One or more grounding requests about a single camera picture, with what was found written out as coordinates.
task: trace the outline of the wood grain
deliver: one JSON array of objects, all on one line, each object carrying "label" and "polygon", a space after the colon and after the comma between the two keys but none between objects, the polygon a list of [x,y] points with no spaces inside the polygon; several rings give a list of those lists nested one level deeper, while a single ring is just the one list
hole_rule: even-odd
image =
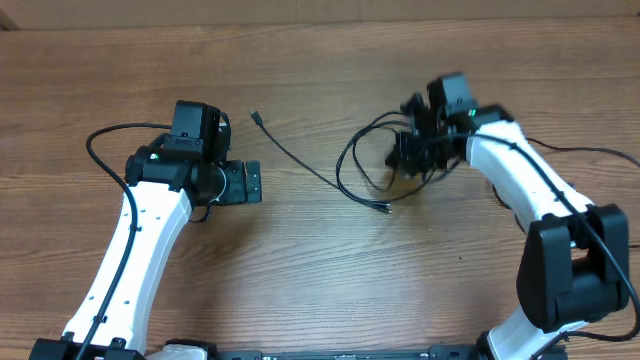
[{"label": "wood grain", "polygon": [[0,0],[19,29],[634,16],[640,0]]},{"label": "wood grain", "polygon": [[[264,203],[189,225],[151,314],[149,350],[173,337],[264,351],[475,341],[518,303],[524,237],[486,180],[462,166],[385,216],[285,157],[248,116],[332,178],[351,135],[438,75],[464,70],[481,103],[527,134],[640,157],[640,21],[518,19],[0,33],[0,358],[59,336],[89,289],[121,203],[84,149],[95,129],[170,123],[178,99],[231,116],[230,158],[262,163]],[[96,151],[121,174],[157,132]],[[375,180],[385,134],[362,140]],[[600,154],[550,154],[579,191],[627,213],[640,244],[640,172]],[[351,160],[345,182],[369,191]],[[640,283],[640,253],[631,250]],[[590,330],[624,333],[631,311]],[[572,341],[576,359],[630,359],[640,342]]]}]

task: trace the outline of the tabletop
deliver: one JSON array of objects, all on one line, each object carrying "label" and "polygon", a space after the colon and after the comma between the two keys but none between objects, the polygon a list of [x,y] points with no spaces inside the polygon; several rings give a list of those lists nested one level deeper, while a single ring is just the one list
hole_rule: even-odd
[{"label": "tabletop", "polygon": [[[381,214],[287,158],[248,110],[334,179],[358,129],[464,71],[476,99],[502,104],[528,136],[640,157],[639,33],[633,17],[0,32],[0,358],[25,359],[36,338],[60,336],[111,239],[122,191],[86,137],[170,124],[179,99],[229,114],[229,158],[261,162],[264,201],[185,227],[153,304],[149,352],[171,338],[271,352],[475,342],[518,304],[525,241],[487,180],[460,166]],[[123,175],[157,134],[122,130],[95,149]],[[384,133],[361,141],[374,181],[388,177],[392,144]],[[578,191],[626,212],[640,284],[640,170],[539,150]],[[343,177],[376,196],[349,158]],[[630,308],[587,329],[626,333]],[[576,359],[629,359],[640,340],[568,347]]]}]

